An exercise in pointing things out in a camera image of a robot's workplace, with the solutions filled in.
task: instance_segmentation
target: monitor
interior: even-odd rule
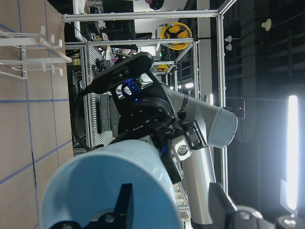
[[[125,0],[103,0],[104,13],[133,12],[133,2]],[[106,21],[106,33],[110,41],[135,40],[134,20]],[[135,45],[113,45],[113,48],[135,49]]]

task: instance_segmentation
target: screw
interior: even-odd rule
[[[186,145],[179,146],[178,154],[185,155],[189,148]]]
[[[290,228],[294,228],[296,226],[296,221],[294,219],[285,219],[284,223],[287,224]]]
[[[124,75],[122,73],[118,74],[119,79],[124,78]]]
[[[248,212],[246,212],[246,211],[241,211],[241,212],[239,213],[239,216],[240,216],[242,219],[244,219],[244,220],[249,220],[250,217],[251,217],[251,215],[250,215]]]
[[[115,221],[115,217],[112,215],[109,215],[105,218],[106,223],[113,223]]]
[[[63,224],[62,229],[73,229],[73,227],[69,224]]]

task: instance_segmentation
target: black cable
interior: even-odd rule
[[[199,98],[201,98],[201,100],[202,100],[202,101],[204,101],[204,100],[202,99],[202,97],[201,97],[200,93],[199,93]],[[204,102],[205,102],[205,101],[204,101]]]
[[[80,136],[77,134],[77,129],[76,129],[76,125],[75,125],[75,114],[76,114],[76,109],[77,109],[77,105],[78,103],[82,100],[82,95],[78,94],[78,96],[76,97],[74,104],[73,104],[73,108],[72,108],[72,114],[71,114],[71,125],[72,125],[72,132],[73,135],[75,137],[75,139],[77,140],[78,143],[80,143],[80,145],[82,147],[84,147],[87,151],[90,149],[89,146],[87,146],[87,144],[80,138]]]
[[[85,139],[86,139],[86,136],[81,137],[81,140],[82,140],[82,141],[85,140]],[[74,147],[74,146],[80,146],[80,145],[79,145],[79,142],[78,142],[78,141],[74,142],[74,143],[73,143],[73,147]]]
[[[81,31],[80,31],[79,29],[77,29],[75,26],[74,26],[74,28],[75,28],[78,32],[80,32],[80,34],[81,34],[81,36],[83,37],[84,41],[88,41],[88,39],[86,39],[86,38],[82,35],[82,33],[81,33]]]
[[[93,7],[95,6],[96,3],[97,3],[97,0],[96,0],[95,3],[93,4]]]

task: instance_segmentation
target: yellow hard hat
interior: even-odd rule
[[[167,70],[168,70],[168,65],[166,65],[166,64],[160,64],[156,68],[157,72],[162,72],[162,73],[167,72]]]
[[[173,22],[171,26],[163,26],[160,33],[161,39],[168,39],[168,38],[191,38],[192,31],[190,28],[182,23]],[[174,50],[182,50],[189,46],[188,43],[171,43],[168,45],[169,48]]]

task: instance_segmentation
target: tiled wall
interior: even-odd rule
[[[61,15],[46,0],[0,1],[0,30],[37,33],[42,25],[46,36],[63,39]],[[17,48],[0,48],[0,59],[16,54]],[[46,50],[27,52],[28,58],[53,56]],[[29,72],[25,81],[0,74],[1,229],[39,228],[48,180],[73,157],[66,68],[56,65],[64,76]]]

